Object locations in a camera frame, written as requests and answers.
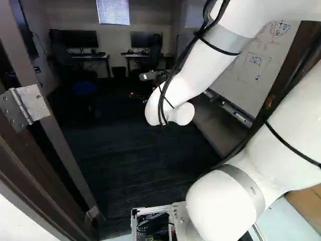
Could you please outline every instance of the computer monitor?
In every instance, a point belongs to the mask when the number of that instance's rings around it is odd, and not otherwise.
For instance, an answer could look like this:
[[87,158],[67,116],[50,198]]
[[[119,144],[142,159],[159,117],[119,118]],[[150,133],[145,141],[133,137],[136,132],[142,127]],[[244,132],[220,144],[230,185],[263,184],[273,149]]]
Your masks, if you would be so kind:
[[60,30],[60,34],[67,48],[98,48],[96,31]]
[[132,48],[147,48],[149,38],[155,33],[148,32],[130,32]]

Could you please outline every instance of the wall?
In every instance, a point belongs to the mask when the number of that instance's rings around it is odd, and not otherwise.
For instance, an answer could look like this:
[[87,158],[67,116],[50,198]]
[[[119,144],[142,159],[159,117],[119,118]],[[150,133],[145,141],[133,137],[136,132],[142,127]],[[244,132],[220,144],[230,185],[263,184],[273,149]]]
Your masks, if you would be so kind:
[[70,241],[0,180],[0,240]]
[[178,55],[194,37],[203,23],[203,7],[205,0],[179,0],[176,2],[172,17],[172,36],[179,35]]
[[49,21],[46,17],[45,4],[43,0],[21,0],[21,4],[30,30],[38,36],[34,36],[34,41],[39,58],[32,61],[32,65],[40,67],[42,73],[37,74],[37,77],[43,85],[44,95],[47,95],[58,86],[59,81],[51,71],[45,54],[50,52]]
[[[100,25],[95,0],[46,0],[50,27],[65,30],[96,30],[99,50],[110,54],[111,66],[126,66],[121,52],[131,48],[130,31],[163,33],[163,52],[170,51],[171,0],[130,0],[129,26]],[[99,73],[104,66],[99,66]]]

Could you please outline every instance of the robotic arm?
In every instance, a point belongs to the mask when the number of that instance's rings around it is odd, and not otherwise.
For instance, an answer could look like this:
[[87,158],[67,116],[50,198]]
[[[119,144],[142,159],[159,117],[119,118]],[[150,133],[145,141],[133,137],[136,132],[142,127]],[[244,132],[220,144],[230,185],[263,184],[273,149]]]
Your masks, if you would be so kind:
[[[210,16],[224,4],[218,0]],[[193,46],[166,91],[168,121],[188,124],[186,102],[206,90],[253,37],[274,19],[321,21],[318,0],[230,0],[218,24]],[[282,101],[238,155],[199,179],[188,191],[187,210],[205,241],[236,241],[278,197],[321,183],[321,62]],[[150,125],[158,118],[159,89],[145,108]]]

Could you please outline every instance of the gray band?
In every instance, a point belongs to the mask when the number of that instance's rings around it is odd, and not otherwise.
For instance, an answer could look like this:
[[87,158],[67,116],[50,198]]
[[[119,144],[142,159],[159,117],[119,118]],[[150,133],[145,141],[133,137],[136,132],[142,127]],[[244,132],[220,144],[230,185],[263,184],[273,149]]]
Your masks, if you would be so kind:
[[205,34],[204,39],[215,47],[230,53],[240,53],[252,41],[251,38],[237,35],[219,24],[211,28]]
[[217,170],[225,172],[229,176],[231,176],[234,180],[236,180],[249,194],[251,197],[253,204],[256,209],[256,216],[262,214],[265,210],[265,199],[262,194],[260,188],[256,185],[256,183],[250,178],[245,172],[241,169],[224,164],[220,166]]

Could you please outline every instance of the metal bracket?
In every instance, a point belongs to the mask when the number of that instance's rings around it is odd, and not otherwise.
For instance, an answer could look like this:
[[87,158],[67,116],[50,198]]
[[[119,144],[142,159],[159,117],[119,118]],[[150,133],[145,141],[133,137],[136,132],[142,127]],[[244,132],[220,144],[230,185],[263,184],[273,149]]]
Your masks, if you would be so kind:
[[92,221],[99,214],[99,209],[97,206],[93,206],[90,210],[86,212],[86,216]]
[[10,88],[0,95],[0,108],[17,133],[51,115],[36,84]]

